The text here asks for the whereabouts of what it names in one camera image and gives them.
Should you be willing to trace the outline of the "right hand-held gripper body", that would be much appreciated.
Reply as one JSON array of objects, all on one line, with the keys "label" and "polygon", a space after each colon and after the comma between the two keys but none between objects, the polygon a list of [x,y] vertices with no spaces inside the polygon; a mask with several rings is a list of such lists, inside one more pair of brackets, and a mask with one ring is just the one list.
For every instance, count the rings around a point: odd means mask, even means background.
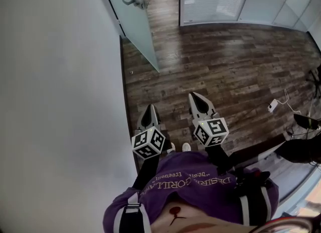
[{"label": "right hand-held gripper body", "polygon": [[229,135],[226,121],[217,112],[211,114],[193,114],[193,136],[204,146],[221,145]]}]

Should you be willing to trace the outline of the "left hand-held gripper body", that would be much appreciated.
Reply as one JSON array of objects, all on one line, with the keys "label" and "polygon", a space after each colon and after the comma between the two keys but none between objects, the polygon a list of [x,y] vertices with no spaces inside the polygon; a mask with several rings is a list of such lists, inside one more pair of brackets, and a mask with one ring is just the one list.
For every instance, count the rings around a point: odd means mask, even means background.
[{"label": "left hand-held gripper body", "polygon": [[162,153],[165,136],[153,126],[131,139],[132,151],[143,160],[158,156]]}]

